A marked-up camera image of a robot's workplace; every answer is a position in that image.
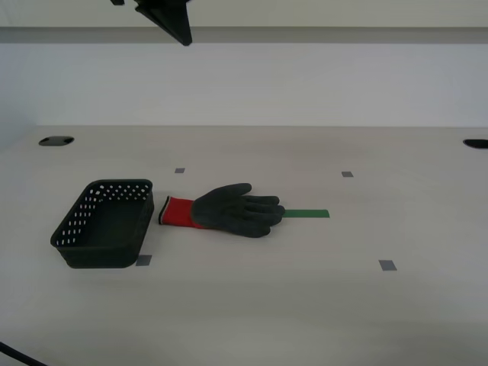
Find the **glove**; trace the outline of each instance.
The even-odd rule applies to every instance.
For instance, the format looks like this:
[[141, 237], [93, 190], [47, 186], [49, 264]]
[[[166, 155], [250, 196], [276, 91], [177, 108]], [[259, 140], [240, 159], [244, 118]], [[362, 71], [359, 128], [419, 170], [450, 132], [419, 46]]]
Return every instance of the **glove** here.
[[196, 201], [168, 197], [159, 214], [159, 224], [216, 229], [260, 238], [281, 222], [284, 207], [275, 196], [245, 196], [249, 183], [227, 185], [210, 191]]

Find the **glove finger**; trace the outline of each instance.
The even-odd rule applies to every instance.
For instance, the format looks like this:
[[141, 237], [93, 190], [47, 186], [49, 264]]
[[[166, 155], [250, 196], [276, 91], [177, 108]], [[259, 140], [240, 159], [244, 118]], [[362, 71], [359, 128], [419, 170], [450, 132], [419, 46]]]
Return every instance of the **glove finger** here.
[[246, 202], [252, 204], [273, 204], [277, 205], [280, 203], [280, 199], [276, 196], [244, 196]]
[[236, 217], [228, 217], [221, 229], [229, 233], [248, 238], [261, 238], [271, 232], [271, 227], [262, 223], [242, 220]]
[[275, 214], [275, 215], [284, 215], [284, 207], [283, 206], [275, 206], [270, 204], [250, 204], [246, 203], [244, 207], [247, 211], [251, 212], [259, 212], [261, 214]]
[[236, 198], [243, 194], [249, 193], [252, 186], [249, 183], [238, 183], [236, 185], [225, 185], [223, 187], [215, 188], [206, 195], [198, 198], [200, 201], [222, 201], [230, 198]]
[[274, 226], [281, 222], [282, 215], [276, 213], [258, 213], [244, 210], [242, 217], [245, 220], [252, 221], [254, 223], [261, 223], [263, 225]]

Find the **black mount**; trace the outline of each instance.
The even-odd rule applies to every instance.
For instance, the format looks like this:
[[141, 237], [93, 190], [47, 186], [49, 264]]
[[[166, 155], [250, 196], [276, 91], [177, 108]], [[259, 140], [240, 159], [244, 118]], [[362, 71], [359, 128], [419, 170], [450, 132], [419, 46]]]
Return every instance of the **black mount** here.
[[[125, 5], [124, 0], [111, 0]], [[144, 15], [184, 46], [192, 42], [186, 3], [190, 0], [136, 0], [136, 11]]]

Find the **black cable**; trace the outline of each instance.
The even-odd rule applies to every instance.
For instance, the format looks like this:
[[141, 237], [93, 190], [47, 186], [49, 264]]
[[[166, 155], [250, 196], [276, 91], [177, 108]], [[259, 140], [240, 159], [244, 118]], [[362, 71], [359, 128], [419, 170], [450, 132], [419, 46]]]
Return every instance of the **black cable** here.
[[0, 352], [12, 357], [14, 360], [22, 362], [23, 364], [27, 364], [28, 366], [47, 366], [42, 362], [36, 361], [33, 358], [30, 358], [19, 351], [15, 351], [12, 347], [8, 347], [5, 343], [0, 342]]

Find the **black plastic basket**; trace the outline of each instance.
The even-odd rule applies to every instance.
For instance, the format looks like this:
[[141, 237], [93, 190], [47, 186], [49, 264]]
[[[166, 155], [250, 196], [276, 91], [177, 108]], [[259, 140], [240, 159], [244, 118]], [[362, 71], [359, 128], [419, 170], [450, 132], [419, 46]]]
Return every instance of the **black plastic basket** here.
[[94, 181], [51, 237], [72, 268], [125, 268], [139, 255], [154, 211], [146, 179]]

